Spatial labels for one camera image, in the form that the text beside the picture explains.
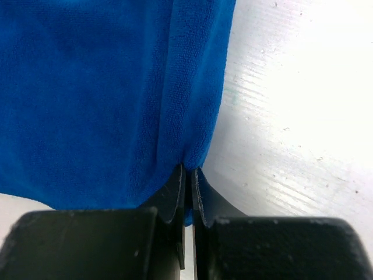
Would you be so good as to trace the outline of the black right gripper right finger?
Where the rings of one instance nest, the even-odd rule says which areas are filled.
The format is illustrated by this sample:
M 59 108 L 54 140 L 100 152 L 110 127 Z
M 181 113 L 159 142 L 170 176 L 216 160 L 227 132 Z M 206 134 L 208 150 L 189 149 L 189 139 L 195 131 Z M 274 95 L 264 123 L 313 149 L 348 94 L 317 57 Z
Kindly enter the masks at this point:
M 325 217 L 248 216 L 191 173 L 196 279 L 371 279 L 356 231 Z

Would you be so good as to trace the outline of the blue towel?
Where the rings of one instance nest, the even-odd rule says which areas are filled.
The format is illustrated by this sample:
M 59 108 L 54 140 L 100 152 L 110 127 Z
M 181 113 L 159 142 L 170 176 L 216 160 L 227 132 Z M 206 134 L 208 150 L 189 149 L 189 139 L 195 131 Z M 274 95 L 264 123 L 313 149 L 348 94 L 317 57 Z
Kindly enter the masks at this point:
M 215 128 L 234 1 L 2 1 L 1 192 L 132 208 Z

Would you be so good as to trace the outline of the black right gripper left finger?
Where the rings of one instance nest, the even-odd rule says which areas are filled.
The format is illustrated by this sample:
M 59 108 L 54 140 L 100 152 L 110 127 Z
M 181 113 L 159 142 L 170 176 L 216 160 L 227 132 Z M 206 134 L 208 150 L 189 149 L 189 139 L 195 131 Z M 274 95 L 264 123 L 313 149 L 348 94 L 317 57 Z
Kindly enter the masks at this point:
M 185 180 L 179 165 L 134 209 L 24 214 L 1 248 L 1 278 L 179 279 L 185 267 Z

